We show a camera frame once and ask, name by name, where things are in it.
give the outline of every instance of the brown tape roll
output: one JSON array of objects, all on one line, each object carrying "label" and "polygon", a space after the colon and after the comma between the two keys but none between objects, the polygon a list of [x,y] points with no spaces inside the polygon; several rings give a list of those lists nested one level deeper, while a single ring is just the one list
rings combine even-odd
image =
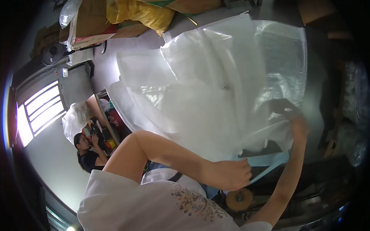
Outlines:
[{"label": "brown tape roll", "polygon": [[247,209],[253,201],[253,194],[246,188],[229,192],[226,196],[226,205],[235,211]]}]

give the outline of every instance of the cardboard box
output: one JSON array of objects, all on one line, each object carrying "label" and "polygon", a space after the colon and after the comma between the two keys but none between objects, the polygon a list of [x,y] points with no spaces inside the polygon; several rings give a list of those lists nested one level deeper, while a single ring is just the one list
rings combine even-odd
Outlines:
[{"label": "cardboard box", "polygon": [[109,34],[97,34],[92,36],[86,36],[82,38],[76,38],[73,43],[73,48],[75,50],[78,50],[83,47],[88,47],[90,45],[93,45],[95,43],[101,43],[110,37],[115,35],[115,33],[109,33]]},{"label": "cardboard box", "polygon": [[76,37],[104,34],[112,25],[107,20],[106,11],[104,0],[82,0],[77,14]]},{"label": "cardboard box", "polygon": [[138,37],[149,27],[144,26],[140,21],[125,20],[118,24],[117,33],[111,38],[132,38]]},{"label": "cardboard box", "polygon": [[346,30],[347,26],[329,0],[303,0],[298,3],[303,24],[324,31]]},{"label": "cardboard box", "polygon": [[160,8],[169,7],[174,9],[187,17],[192,17],[196,14],[206,12],[219,8],[222,4],[221,0],[139,0],[149,4],[158,6]]},{"label": "cardboard box", "polygon": [[71,24],[68,24],[68,26],[66,28],[64,28],[64,29],[61,28],[60,29],[60,31],[59,31],[59,41],[61,43],[67,41],[68,36],[69,36],[70,25]]},{"label": "cardboard box", "polygon": [[74,50],[101,43],[117,32],[117,25],[108,22],[105,14],[105,1],[82,1],[75,24],[75,39],[72,42]]}]

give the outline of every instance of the white t-shirt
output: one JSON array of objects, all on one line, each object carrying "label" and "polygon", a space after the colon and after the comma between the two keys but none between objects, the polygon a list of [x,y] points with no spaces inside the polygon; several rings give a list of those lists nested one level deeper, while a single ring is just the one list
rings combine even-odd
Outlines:
[{"label": "white t-shirt", "polygon": [[91,172],[77,217],[85,231],[272,229],[267,222],[254,222],[239,228],[217,204],[179,183],[158,180],[139,185],[131,179],[100,170]]}]

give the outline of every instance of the yellow bag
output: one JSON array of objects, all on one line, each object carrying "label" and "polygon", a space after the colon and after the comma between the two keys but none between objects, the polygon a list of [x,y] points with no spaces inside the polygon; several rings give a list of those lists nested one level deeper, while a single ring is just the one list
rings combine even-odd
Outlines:
[{"label": "yellow bag", "polygon": [[107,0],[107,19],[110,23],[121,23],[130,19],[140,21],[155,30],[160,36],[174,17],[175,11],[168,7],[159,8],[136,0]]}]

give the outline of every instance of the bright window light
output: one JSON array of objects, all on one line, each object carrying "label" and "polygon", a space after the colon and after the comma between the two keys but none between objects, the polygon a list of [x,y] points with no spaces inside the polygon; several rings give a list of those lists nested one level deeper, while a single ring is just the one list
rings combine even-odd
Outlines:
[{"label": "bright window light", "polygon": [[67,112],[57,84],[47,85],[18,108],[17,127],[24,146]]},{"label": "bright window light", "polygon": [[45,122],[48,122],[54,116],[59,114],[64,110],[62,101],[59,101],[57,104],[49,107],[43,113],[41,113],[36,119],[31,122],[31,128],[33,132],[36,132]]},{"label": "bright window light", "polygon": [[44,103],[51,100],[55,96],[59,95],[58,86],[53,87],[49,91],[43,93],[42,95],[38,96],[34,101],[30,104],[26,104],[27,114],[31,115],[34,111],[36,111],[39,107],[41,107]]},{"label": "bright window light", "polygon": [[50,120],[47,124],[45,124],[38,132],[36,132],[35,134],[35,137],[40,134],[40,132],[42,132],[45,128],[47,128],[50,124],[52,124],[55,120],[57,120],[58,118],[61,118],[64,114],[66,114],[67,112],[63,112],[62,114],[56,116],[54,119]]},{"label": "bright window light", "polygon": [[51,84],[47,85],[46,87],[44,87],[43,89],[39,90],[36,94],[34,94],[33,96],[31,96],[28,100],[26,100],[24,102],[25,105],[27,105],[29,102],[31,102],[34,98],[38,97],[41,93],[43,93],[44,91],[46,91],[48,88],[56,85],[58,83],[58,80],[57,81],[54,81],[52,82]]},{"label": "bright window light", "polygon": [[22,143],[26,147],[27,144],[33,139],[33,135],[27,121],[23,104],[18,108],[17,111],[17,127]]},{"label": "bright window light", "polygon": [[45,104],[44,106],[40,107],[39,110],[35,111],[35,113],[33,113],[31,116],[30,116],[30,121],[33,121],[39,114],[41,114],[43,111],[45,111],[46,109],[48,109],[51,105],[53,105],[54,103],[60,101],[60,96],[58,96],[57,98],[53,99],[52,101],[48,102],[47,104]]}]

